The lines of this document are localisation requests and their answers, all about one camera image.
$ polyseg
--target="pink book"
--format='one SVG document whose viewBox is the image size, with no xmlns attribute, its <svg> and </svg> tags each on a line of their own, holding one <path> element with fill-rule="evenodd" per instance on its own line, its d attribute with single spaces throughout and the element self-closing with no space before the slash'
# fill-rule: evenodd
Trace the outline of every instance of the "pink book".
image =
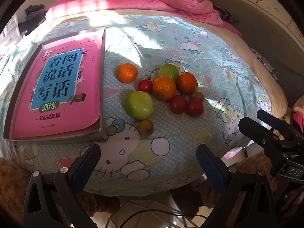
<svg viewBox="0 0 304 228">
<path fill-rule="evenodd" d="M 4 133 L 9 139 L 65 138 L 101 130 L 104 35 L 103 28 L 85 30 L 36 50 L 14 91 L 16 105 L 10 124 L 6 121 L 9 133 Z"/>
</svg>

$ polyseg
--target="metal screw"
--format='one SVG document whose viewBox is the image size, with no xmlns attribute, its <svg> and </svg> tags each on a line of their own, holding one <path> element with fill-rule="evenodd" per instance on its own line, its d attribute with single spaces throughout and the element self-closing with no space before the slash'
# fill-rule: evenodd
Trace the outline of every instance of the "metal screw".
<svg viewBox="0 0 304 228">
<path fill-rule="evenodd" d="M 263 177 L 263 176 L 265 176 L 265 172 L 263 172 L 262 170 L 259 170 L 259 175 Z"/>
<path fill-rule="evenodd" d="M 34 171 L 33 176 L 36 177 L 36 176 L 38 176 L 38 175 L 39 175 L 39 171 L 37 171 L 37 170 Z"/>
<path fill-rule="evenodd" d="M 235 167 L 229 167 L 229 171 L 232 173 L 236 173 L 237 169 Z"/>
<path fill-rule="evenodd" d="M 62 167 L 60 169 L 60 173 L 66 173 L 68 171 L 68 168 L 67 167 Z"/>
</svg>

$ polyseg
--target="book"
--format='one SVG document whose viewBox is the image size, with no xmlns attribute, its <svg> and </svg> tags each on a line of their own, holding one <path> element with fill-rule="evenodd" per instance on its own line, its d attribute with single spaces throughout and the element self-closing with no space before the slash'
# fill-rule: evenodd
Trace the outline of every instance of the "book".
<svg viewBox="0 0 304 228">
<path fill-rule="evenodd" d="M 104 28 L 42 43 L 16 84 L 4 138 L 33 141 L 106 133 L 104 49 Z"/>
</svg>

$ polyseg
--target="pink comforter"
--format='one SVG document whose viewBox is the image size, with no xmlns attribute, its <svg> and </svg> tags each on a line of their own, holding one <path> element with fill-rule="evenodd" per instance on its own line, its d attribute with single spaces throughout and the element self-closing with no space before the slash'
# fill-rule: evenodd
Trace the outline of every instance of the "pink comforter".
<svg viewBox="0 0 304 228">
<path fill-rule="evenodd" d="M 240 36 L 233 26 L 221 20 L 208 0 L 61 0 L 49 9 L 46 19 L 51 21 L 67 15 L 107 9 L 168 11 L 199 22 L 225 27 Z"/>
</svg>

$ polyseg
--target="kiwi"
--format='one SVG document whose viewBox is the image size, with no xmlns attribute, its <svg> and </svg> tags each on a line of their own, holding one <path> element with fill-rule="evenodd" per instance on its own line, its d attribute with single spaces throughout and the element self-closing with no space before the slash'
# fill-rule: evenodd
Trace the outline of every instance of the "kiwi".
<svg viewBox="0 0 304 228">
<path fill-rule="evenodd" d="M 200 100 L 202 102 L 205 101 L 205 96 L 201 92 L 193 92 L 191 94 L 191 98 L 196 98 L 196 99 L 198 99 L 198 100 Z"/>
<path fill-rule="evenodd" d="M 149 136 L 154 131 L 154 124 L 152 121 L 146 119 L 141 121 L 141 123 L 138 126 L 138 131 L 141 133 L 142 136 Z"/>
</svg>

